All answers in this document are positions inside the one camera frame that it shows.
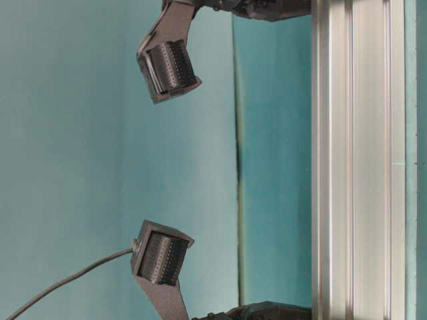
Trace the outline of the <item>grey gripper upper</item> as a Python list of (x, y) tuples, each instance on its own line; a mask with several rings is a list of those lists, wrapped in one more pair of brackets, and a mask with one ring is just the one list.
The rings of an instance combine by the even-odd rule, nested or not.
[(136, 59), (155, 104), (201, 85), (187, 52), (187, 36), (194, 13), (195, 5), (191, 2), (167, 1), (139, 44)]

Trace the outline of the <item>dark gripper finger gripping rail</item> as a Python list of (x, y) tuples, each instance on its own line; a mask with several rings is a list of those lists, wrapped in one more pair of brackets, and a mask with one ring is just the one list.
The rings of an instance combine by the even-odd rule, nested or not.
[(227, 312), (208, 313), (201, 320), (310, 320), (312, 310), (307, 307), (264, 301), (242, 305)]
[(276, 22), (309, 15), (309, 0), (241, 0), (241, 1), (201, 1), (201, 4), (216, 11), (228, 11), (245, 19)]

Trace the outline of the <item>grey gripper lower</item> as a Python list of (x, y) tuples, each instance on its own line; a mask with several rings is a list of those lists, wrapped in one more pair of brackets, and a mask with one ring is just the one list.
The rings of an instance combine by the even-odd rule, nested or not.
[(193, 243), (189, 235), (150, 220), (134, 240), (131, 273), (162, 319), (189, 318), (178, 277)]

